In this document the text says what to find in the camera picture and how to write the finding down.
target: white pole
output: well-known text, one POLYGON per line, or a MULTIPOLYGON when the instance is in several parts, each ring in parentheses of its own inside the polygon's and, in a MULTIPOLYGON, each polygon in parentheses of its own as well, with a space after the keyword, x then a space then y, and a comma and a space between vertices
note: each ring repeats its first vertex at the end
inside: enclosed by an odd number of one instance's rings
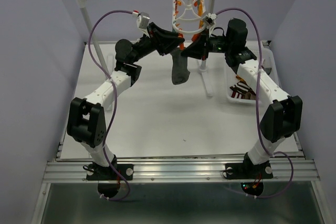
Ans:
MULTIPOLYGON (((215 7, 215 0, 209 0, 208 12, 213 13, 214 12, 214 7, 215 7)), ((213 96, 213 90, 212 90, 211 82, 209 80, 209 76, 208 76, 208 73, 207 73, 206 60, 201 61, 201 65, 199 66, 198 70, 199 70, 199 73, 201 74, 203 82, 204 82, 206 95, 208 97, 212 97, 213 96)))
MULTIPOLYGON (((91 20, 90 20, 90 16, 88 14, 88 10, 86 9, 86 0, 77 0, 77 3, 78 3, 78 6, 80 8, 80 12, 82 13, 82 16, 84 18, 85 24, 86 24, 86 26, 89 30, 89 33, 90 33, 91 30, 92 30, 92 23, 91 23, 91 20)), ((104 59, 104 56, 103 56, 103 53, 101 51, 101 48, 100 48, 99 43, 97 41, 96 35, 94 33, 92 34, 91 40, 92 40, 93 46, 95 47, 95 50, 96 50, 96 53, 97 53, 97 56, 98 56, 98 59, 99 59, 99 62, 101 64, 101 66, 103 67, 103 69, 105 71, 109 72, 108 67, 106 65, 106 62, 105 62, 105 59, 104 59)))

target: white platform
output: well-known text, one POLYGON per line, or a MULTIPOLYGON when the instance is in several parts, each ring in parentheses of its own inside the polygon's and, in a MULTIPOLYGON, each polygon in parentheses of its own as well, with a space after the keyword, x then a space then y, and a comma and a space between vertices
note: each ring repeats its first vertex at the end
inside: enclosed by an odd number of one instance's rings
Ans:
MULTIPOLYGON (((256 43, 248 46, 256 49, 256 43)), ((112 69, 114 45, 101 49, 112 69)), ((119 96, 117 115, 107 138, 117 157, 162 157, 244 154, 257 141, 254 106, 228 103, 225 95, 224 55, 207 60, 214 96, 207 98, 197 61, 188 60, 189 81, 175 86, 171 81, 172 57, 154 52, 141 59, 139 80, 119 96)), ((104 81, 86 47, 76 88, 84 97, 104 81)), ((109 122, 111 112, 106 112, 109 122)), ((279 151, 297 152, 294 137, 279 151)), ((66 134, 61 159, 89 158, 85 149, 66 134)))

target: metal floor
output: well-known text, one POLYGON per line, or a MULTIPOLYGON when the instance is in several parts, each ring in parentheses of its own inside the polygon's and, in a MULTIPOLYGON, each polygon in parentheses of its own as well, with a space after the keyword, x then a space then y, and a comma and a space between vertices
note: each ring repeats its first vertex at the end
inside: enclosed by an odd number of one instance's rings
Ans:
MULTIPOLYGON (((285 182, 266 182, 263 195, 285 182)), ((131 185, 123 202, 100 199, 96 184, 52 184, 44 224, 80 223, 324 223, 310 182, 293 182, 281 196, 251 199, 226 190, 239 183, 131 185)))

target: metal rod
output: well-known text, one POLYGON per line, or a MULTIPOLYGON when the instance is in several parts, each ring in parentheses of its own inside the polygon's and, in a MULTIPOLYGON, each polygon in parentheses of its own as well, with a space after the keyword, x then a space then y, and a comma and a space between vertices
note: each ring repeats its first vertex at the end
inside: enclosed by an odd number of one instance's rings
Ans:
POLYGON ((208 8, 209 13, 214 12, 214 7, 215 7, 215 0, 209 0, 209 8, 208 8))
MULTIPOLYGON (((91 30, 92 30, 92 23, 91 23, 88 11, 86 10, 85 7, 80 8, 80 11, 83 15, 83 18, 85 20, 85 24, 86 24, 86 26, 89 30, 89 33, 90 33, 91 30)), ((95 50, 96 50, 96 53, 97 53, 97 56, 98 56, 98 59, 99 59, 99 62, 101 64, 101 66, 103 67, 103 69, 105 71, 109 72, 108 67, 106 65, 106 62, 105 62, 105 59, 104 59, 104 56, 103 56, 103 53, 101 51, 101 48, 100 48, 99 43, 97 41, 96 35, 94 33, 92 34, 91 40, 92 40, 93 46, 95 47, 95 50)))

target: cable connector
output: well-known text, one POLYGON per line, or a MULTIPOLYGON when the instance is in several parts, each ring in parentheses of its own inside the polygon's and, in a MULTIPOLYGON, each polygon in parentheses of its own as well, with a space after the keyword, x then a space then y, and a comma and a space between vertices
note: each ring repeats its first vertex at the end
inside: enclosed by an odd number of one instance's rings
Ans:
POLYGON ((137 18, 138 15, 139 15, 139 12, 138 12, 137 10, 134 10, 134 11, 132 12, 132 16, 133 16, 134 18, 137 18))
POLYGON ((214 13, 205 13, 202 16, 202 21, 206 24, 206 26, 214 26, 215 25, 215 19, 217 18, 217 15, 214 13))
POLYGON ((149 19, 150 18, 148 13, 140 13, 136 21, 138 29, 147 29, 149 19))

